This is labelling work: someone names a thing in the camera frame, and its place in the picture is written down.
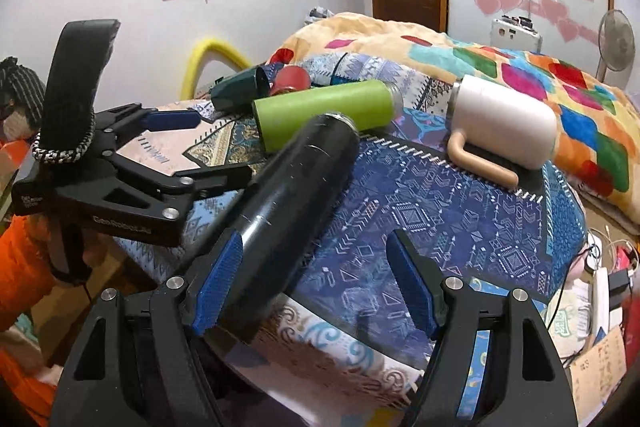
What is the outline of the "blue patchwork blanket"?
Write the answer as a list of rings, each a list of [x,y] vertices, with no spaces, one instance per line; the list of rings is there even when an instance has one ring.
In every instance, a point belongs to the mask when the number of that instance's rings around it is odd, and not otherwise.
[[[209,340],[234,375],[305,424],[386,426],[408,407],[433,350],[387,263],[388,234],[405,231],[421,255],[477,291],[523,288],[547,311],[585,244],[585,213],[553,165],[523,172],[515,191],[451,165],[446,82],[358,53],[317,55],[302,67],[316,87],[393,83],[404,111],[361,141],[332,219],[253,341],[221,331]]]

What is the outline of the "black thermos bottle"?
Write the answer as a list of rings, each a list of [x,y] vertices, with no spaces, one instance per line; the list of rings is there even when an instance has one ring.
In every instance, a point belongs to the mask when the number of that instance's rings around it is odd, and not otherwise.
[[[292,284],[352,173],[359,133],[340,113],[314,116],[274,156],[232,212],[243,258],[217,324],[248,343]]]

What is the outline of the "red cup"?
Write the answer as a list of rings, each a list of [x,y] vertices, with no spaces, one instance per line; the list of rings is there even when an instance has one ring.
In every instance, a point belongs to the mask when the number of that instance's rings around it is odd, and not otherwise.
[[[283,67],[274,77],[270,95],[281,95],[308,90],[311,80],[306,69],[296,65]]]

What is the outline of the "green tumbler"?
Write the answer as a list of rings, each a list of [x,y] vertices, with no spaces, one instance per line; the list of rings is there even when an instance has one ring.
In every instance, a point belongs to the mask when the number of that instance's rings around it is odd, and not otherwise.
[[[372,79],[260,98],[253,103],[262,149],[285,147],[314,116],[341,114],[358,131],[385,127],[404,110],[404,97],[392,82]]]

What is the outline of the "dark green cup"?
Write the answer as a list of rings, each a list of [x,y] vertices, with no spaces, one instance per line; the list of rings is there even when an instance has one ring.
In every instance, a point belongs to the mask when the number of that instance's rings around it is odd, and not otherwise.
[[[265,69],[254,66],[217,80],[209,90],[209,98],[216,110],[230,112],[247,108],[258,98],[267,98],[270,84]]]

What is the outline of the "white small cabinet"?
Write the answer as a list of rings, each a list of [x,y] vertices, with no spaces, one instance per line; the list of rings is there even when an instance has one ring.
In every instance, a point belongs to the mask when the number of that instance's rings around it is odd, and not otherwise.
[[[540,53],[542,37],[530,18],[503,15],[491,23],[490,45],[493,48]]]

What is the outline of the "yellow foam tube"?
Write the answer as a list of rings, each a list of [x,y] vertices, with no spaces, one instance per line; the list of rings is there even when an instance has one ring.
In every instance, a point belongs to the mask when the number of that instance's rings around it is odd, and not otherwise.
[[[234,70],[250,67],[252,62],[227,41],[207,37],[192,49],[186,62],[186,72],[180,88],[180,100],[192,100],[198,91],[201,75],[209,64],[222,63]]]

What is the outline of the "grey clothes bundle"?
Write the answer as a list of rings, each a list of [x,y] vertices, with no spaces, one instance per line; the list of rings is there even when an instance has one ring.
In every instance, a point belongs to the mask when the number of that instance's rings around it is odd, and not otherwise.
[[[334,17],[334,13],[322,6],[315,6],[312,8],[305,17],[305,24],[311,25],[319,20],[326,20],[327,18]]]

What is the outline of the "standing electric fan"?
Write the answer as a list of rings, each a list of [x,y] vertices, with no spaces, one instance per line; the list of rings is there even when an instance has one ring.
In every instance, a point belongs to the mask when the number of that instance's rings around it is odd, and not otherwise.
[[[622,10],[606,12],[598,31],[600,61],[597,78],[603,82],[606,73],[623,72],[630,67],[636,56],[636,40],[631,22]]]

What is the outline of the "colourful patch duvet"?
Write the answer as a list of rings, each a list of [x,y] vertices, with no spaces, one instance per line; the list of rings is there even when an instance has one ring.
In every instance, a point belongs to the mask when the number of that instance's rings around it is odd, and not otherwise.
[[[555,165],[630,221],[639,220],[639,113],[622,90],[554,57],[349,12],[299,29],[270,60],[292,64],[332,51],[387,58],[446,83],[474,75],[543,101],[559,121]]]

